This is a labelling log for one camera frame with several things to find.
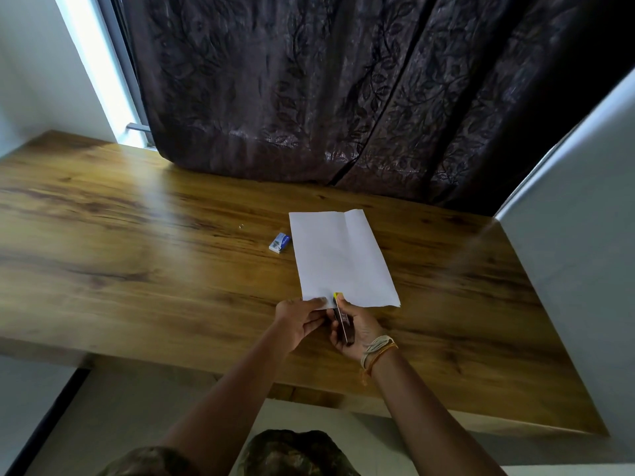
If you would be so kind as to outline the dark leaf-patterned curtain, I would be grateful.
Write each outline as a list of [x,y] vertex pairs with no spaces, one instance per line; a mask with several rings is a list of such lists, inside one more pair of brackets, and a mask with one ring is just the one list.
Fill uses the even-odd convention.
[[635,0],[122,0],[160,155],[493,215],[635,67]]

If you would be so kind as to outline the white and orange thread wristband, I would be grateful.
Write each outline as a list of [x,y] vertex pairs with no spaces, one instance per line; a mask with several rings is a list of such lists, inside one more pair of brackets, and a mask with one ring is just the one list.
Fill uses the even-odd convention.
[[372,368],[376,361],[388,350],[397,349],[399,346],[391,336],[382,335],[375,338],[362,353],[360,359],[361,366],[361,383],[363,386],[368,385],[368,379],[371,376]]

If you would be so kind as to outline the person's left forearm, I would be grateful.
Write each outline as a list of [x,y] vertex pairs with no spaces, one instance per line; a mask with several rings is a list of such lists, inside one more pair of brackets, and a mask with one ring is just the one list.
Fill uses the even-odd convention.
[[273,336],[270,327],[159,446],[177,451],[201,476],[228,476],[289,354]]

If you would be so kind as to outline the person's right hand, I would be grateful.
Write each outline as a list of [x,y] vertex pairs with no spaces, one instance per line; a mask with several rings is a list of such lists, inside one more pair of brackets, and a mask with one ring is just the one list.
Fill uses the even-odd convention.
[[[342,293],[338,294],[339,299],[345,299]],[[355,342],[351,346],[344,346],[338,339],[338,322],[335,319],[333,309],[327,310],[327,316],[331,320],[330,342],[344,356],[360,363],[362,353],[369,344],[378,336],[387,335],[385,330],[379,325],[378,321],[369,312],[369,318],[366,320],[354,320]]]

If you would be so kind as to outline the black stapler with yellow tip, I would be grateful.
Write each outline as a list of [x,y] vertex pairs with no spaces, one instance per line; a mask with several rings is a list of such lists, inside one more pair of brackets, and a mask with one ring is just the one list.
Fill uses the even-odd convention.
[[344,346],[351,346],[355,342],[355,330],[353,319],[349,317],[347,313],[343,311],[338,303],[338,294],[333,293],[333,303],[334,303],[334,316],[336,321],[338,322],[338,339],[343,343]]

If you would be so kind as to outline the person's right forearm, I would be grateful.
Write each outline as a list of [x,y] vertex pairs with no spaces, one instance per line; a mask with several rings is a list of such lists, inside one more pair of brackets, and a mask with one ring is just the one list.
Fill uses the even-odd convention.
[[366,368],[419,476],[507,476],[442,405],[396,345],[377,352]]

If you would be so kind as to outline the window frame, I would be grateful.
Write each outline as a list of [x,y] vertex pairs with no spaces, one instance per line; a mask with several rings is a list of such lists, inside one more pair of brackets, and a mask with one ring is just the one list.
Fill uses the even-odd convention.
[[122,0],[54,0],[114,140],[156,150],[126,38]]

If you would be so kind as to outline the person's left hand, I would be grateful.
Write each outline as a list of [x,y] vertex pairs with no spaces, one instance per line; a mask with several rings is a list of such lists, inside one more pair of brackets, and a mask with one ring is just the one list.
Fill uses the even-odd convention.
[[326,318],[326,310],[302,311],[302,300],[298,298],[281,301],[275,308],[271,330],[274,341],[285,353],[294,351],[306,336],[324,324]]

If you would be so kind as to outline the white paper sheet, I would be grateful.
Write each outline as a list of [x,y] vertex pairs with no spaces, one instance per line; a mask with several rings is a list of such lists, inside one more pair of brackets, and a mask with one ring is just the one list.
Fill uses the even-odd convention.
[[291,212],[289,218],[304,300],[323,297],[323,308],[334,308],[334,293],[342,293],[349,303],[360,307],[401,306],[362,209]]

